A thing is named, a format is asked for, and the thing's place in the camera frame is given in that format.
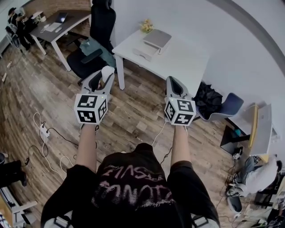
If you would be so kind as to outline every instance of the sleeve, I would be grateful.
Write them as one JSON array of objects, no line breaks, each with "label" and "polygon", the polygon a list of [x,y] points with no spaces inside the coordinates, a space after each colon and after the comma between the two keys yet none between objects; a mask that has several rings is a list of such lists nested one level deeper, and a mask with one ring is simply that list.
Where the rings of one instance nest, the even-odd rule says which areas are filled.
[{"label": "sleeve", "polygon": [[11,17],[11,23],[15,26],[17,26],[17,21],[16,21],[17,17],[18,17],[18,14],[16,13]]},{"label": "sleeve", "polygon": [[192,214],[204,216],[220,224],[217,210],[191,162],[180,161],[172,165],[167,183],[173,199],[179,205]]},{"label": "sleeve", "polygon": [[44,205],[41,227],[49,219],[63,216],[91,202],[96,182],[97,175],[85,166],[75,165],[68,169],[66,179]]}]

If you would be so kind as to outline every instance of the small flowers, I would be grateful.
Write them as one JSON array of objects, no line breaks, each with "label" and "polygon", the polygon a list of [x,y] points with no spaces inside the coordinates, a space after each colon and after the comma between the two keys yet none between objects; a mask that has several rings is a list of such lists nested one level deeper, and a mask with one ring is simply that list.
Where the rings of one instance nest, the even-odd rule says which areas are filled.
[{"label": "small flowers", "polygon": [[141,31],[144,33],[149,33],[153,30],[153,24],[150,19],[146,19],[141,23]]}]

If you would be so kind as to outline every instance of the black bag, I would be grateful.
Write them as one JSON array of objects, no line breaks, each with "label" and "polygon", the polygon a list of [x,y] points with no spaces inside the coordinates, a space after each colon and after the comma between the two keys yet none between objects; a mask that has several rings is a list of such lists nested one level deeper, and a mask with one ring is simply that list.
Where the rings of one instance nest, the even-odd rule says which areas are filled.
[{"label": "black bag", "polygon": [[199,108],[200,114],[209,119],[210,115],[219,112],[222,107],[223,96],[211,89],[211,85],[201,82],[198,92],[194,97],[196,106]]}]

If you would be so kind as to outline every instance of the laptop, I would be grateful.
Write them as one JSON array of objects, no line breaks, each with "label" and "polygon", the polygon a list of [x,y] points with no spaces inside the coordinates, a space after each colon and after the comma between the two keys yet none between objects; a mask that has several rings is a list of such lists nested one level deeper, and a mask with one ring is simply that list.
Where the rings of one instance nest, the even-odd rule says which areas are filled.
[{"label": "laptop", "polygon": [[47,27],[45,30],[49,32],[53,32],[55,29],[57,29],[59,26],[63,24],[67,16],[66,12],[60,12],[57,16],[57,19],[54,23],[52,23],[49,27]]}]

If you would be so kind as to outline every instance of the computer monitor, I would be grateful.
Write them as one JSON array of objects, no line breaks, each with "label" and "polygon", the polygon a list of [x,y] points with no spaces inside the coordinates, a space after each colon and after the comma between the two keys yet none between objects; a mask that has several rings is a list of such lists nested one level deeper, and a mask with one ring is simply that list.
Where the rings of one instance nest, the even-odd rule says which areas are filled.
[{"label": "computer monitor", "polygon": [[57,19],[56,19],[56,23],[63,23],[66,19],[66,16],[67,16],[67,13],[66,12],[60,12],[57,16]]}]

